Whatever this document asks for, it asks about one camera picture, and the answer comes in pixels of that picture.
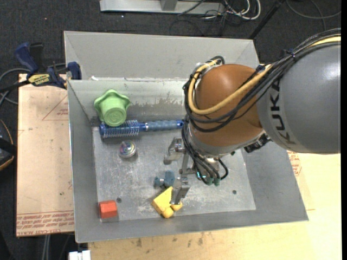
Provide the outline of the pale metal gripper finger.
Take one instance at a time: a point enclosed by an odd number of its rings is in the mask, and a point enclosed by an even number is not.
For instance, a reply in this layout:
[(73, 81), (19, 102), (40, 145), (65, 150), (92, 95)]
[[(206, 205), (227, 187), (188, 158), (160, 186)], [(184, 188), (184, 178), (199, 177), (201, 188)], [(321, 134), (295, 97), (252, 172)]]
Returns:
[(164, 164), (171, 164), (173, 161), (177, 161), (183, 154), (186, 153), (186, 148), (182, 138), (173, 138), (171, 144), (168, 147), (168, 151), (164, 156)]
[(185, 198), (190, 189), (190, 184), (187, 177), (178, 177), (172, 186), (171, 200), (172, 205), (178, 205), (181, 199)]

